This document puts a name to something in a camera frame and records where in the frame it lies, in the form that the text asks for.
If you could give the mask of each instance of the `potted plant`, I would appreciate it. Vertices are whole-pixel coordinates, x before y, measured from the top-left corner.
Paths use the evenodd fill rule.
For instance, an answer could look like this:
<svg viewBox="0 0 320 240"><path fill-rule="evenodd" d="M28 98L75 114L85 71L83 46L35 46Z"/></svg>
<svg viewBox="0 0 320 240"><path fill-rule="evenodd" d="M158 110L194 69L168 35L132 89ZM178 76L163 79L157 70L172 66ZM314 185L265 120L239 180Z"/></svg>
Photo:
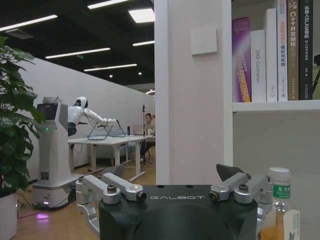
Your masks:
<svg viewBox="0 0 320 240"><path fill-rule="evenodd" d="M34 107L37 95L19 73L23 68L18 63L31 63L34 58L30 53L6 46L6 39L0 36L0 240L16 234L15 192L28 187L27 160L34 149L29 132L39 138L37 123L44 121Z"/></svg>

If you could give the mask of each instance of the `purple book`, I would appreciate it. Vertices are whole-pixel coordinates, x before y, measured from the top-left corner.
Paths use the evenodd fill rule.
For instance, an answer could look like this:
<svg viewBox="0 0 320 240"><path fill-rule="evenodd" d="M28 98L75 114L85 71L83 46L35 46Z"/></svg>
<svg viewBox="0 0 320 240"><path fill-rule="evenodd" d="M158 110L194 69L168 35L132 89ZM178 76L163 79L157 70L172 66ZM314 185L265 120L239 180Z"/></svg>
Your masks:
<svg viewBox="0 0 320 240"><path fill-rule="evenodd" d="M232 86L233 102L251 102L250 19L232 20Z"/></svg>

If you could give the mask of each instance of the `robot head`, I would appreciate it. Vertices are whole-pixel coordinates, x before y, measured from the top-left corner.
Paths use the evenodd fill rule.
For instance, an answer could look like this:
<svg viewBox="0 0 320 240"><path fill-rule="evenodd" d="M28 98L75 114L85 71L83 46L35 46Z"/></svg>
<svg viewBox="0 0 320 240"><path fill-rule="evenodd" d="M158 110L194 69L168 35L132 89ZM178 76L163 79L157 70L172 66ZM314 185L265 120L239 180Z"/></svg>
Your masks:
<svg viewBox="0 0 320 240"><path fill-rule="evenodd" d="M88 100L85 96L80 96L76 99L75 104L73 106L87 108L88 107Z"/></svg>

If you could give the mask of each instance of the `black book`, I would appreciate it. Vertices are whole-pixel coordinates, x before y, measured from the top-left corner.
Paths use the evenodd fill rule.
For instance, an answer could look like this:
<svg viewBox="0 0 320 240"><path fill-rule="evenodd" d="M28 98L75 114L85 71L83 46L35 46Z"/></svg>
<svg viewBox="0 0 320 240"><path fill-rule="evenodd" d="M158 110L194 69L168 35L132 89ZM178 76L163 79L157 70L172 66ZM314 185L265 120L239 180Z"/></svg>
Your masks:
<svg viewBox="0 0 320 240"><path fill-rule="evenodd" d="M299 99L312 100L313 95L313 0L299 1Z"/></svg>

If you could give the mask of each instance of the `bottle label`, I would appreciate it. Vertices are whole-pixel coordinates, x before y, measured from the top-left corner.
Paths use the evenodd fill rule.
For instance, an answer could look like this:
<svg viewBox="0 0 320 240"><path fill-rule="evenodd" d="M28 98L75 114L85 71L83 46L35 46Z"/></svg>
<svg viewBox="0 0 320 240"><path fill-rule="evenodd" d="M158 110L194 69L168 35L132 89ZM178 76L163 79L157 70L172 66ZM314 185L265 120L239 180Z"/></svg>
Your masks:
<svg viewBox="0 0 320 240"><path fill-rule="evenodd" d="M273 197L277 199L291 198L290 185L273 185Z"/></svg>

